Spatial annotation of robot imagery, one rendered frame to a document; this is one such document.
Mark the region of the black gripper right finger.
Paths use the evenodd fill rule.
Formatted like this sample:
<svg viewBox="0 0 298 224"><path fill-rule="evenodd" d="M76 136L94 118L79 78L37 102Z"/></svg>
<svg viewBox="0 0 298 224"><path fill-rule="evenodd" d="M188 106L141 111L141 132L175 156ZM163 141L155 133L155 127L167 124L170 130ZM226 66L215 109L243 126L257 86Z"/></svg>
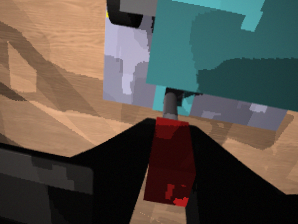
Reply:
<svg viewBox="0 0 298 224"><path fill-rule="evenodd" d="M189 125L196 180L186 224L298 224L298 193L285 194Z"/></svg>

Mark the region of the dark grey ramp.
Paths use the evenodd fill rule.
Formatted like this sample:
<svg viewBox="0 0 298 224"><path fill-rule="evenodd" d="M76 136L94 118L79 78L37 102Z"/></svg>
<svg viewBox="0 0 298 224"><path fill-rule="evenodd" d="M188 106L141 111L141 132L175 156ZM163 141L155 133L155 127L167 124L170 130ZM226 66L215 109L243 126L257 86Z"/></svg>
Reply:
<svg viewBox="0 0 298 224"><path fill-rule="evenodd" d="M145 83L154 18L144 16L140 28L118 26L105 18L104 99L153 107L156 84ZM194 93L189 115L278 131L287 109L209 93Z"/></svg>

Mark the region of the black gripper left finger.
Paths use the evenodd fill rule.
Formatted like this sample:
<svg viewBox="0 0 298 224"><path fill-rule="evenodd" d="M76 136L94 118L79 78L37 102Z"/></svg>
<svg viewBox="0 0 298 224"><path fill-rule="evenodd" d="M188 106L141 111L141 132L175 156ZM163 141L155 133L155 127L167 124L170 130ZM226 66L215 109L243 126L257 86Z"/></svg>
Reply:
<svg viewBox="0 0 298 224"><path fill-rule="evenodd" d="M0 218L15 224L130 224L156 119L72 157L0 143Z"/></svg>

